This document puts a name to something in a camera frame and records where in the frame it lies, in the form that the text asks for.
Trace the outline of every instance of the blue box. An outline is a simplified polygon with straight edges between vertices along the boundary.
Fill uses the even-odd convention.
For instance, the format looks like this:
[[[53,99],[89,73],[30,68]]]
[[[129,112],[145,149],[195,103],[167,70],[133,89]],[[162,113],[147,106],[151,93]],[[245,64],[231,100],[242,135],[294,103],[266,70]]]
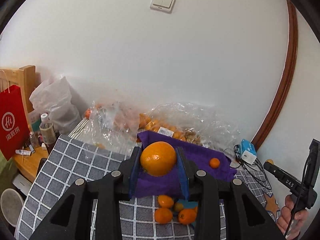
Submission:
[[[241,158],[249,164],[253,164],[257,158],[257,153],[253,144],[245,139],[240,143],[239,154]]]

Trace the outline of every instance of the barcode label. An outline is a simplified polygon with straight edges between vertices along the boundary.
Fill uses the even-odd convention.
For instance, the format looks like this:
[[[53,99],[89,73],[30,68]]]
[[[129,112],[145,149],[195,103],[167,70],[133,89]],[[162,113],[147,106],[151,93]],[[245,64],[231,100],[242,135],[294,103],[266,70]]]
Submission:
[[[169,136],[169,137],[172,137],[173,134],[174,134],[173,131],[171,131],[171,130],[169,130],[169,129],[167,129],[167,128],[164,128],[164,127],[162,127],[162,126],[160,127],[158,133],[163,134],[163,135],[165,135],[165,136]]]

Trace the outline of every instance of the purple fabric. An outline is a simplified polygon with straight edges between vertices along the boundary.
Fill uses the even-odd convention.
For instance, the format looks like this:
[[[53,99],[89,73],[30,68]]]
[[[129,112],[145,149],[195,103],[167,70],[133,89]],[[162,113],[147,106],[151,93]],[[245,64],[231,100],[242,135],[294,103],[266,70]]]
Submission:
[[[230,168],[230,160],[221,152],[206,149],[195,144],[183,142],[151,131],[138,133],[138,137],[142,141],[142,149],[146,148],[151,143],[158,141],[167,142],[174,148],[182,147],[188,160],[194,161],[199,169],[206,171],[216,179],[231,181],[236,174],[236,169]],[[209,161],[212,158],[218,158],[220,160],[219,168],[213,169],[209,166]],[[174,167],[168,174],[161,177],[151,176],[141,170],[134,196],[144,197],[150,195],[182,197],[178,178],[178,168]]]

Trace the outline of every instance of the white wall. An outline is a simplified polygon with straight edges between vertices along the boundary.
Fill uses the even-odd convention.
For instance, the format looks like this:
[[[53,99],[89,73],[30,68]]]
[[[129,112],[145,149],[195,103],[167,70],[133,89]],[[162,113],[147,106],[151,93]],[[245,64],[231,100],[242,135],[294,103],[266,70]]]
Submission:
[[[275,165],[301,179],[313,138],[320,140],[320,44],[298,12],[298,55],[292,84],[281,113],[258,151],[261,161],[273,159]],[[282,207],[289,190],[268,176],[276,199]],[[320,176],[315,191],[320,195]],[[320,197],[309,211],[303,232],[320,208]]]
[[[216,105],[252,139],[276,93],[288,42],[285,0],[27,0],[6,26],[0,65],[63,74],[84,111],[102,95],[146,110]]]

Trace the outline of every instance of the silver bolt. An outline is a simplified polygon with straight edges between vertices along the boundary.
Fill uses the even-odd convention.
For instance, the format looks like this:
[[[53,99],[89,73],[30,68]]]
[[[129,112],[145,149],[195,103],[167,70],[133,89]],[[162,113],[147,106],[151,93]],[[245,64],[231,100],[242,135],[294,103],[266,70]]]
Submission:
[[[242,181],[240,180],[240,179],[233,179],[233,184],[235,184],[235,185],[241,185],[242,184]]]
[[[80,185],[82,185],[82,184],[84,184],[84,179],[77,179],[77,180],[76,180],[76,185],[77,185],[77,186],[80,186]]]
[[[198,175],[199,177],[204,177],[204,176],[206,175],[206,173],[205,173],[205,171],[203,171],[203,170],[199,170],[199,171],[197,171],[197,175]]]
[[[120,171],[113,171],[113,172],[111,172],[111,176],[112,177],[118,177],[118,176],[120,176],[121,175],[121,172]]]

